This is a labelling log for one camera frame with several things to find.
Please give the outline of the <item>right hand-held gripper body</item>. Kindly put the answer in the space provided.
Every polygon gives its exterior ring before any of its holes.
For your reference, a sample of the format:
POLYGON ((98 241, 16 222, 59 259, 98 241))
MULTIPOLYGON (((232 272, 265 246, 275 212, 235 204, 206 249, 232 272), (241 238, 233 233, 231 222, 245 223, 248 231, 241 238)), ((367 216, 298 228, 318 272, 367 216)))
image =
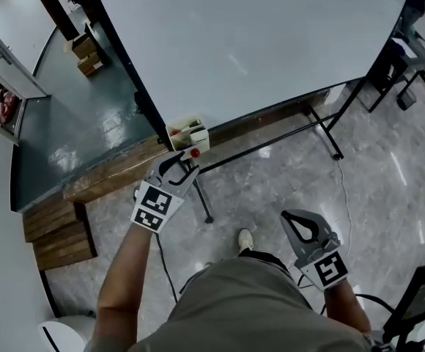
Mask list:
POLYGON ((295 266, 322 292, 349 275, 347 258, 335 232, 331 232, 323 242, 300 243, 295 254, 295 266))

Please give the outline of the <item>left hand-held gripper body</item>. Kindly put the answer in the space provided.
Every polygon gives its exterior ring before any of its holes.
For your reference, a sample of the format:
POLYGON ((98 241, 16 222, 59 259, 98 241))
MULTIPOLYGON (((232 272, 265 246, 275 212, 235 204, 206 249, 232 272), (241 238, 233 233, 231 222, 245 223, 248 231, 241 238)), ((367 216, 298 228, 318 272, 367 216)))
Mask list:
POLYGON ((184 195, 184 179, 164 183, 158 177, 146 177, 135 190, 130 220, 151 232, 160 232, 182 206, 184 195))

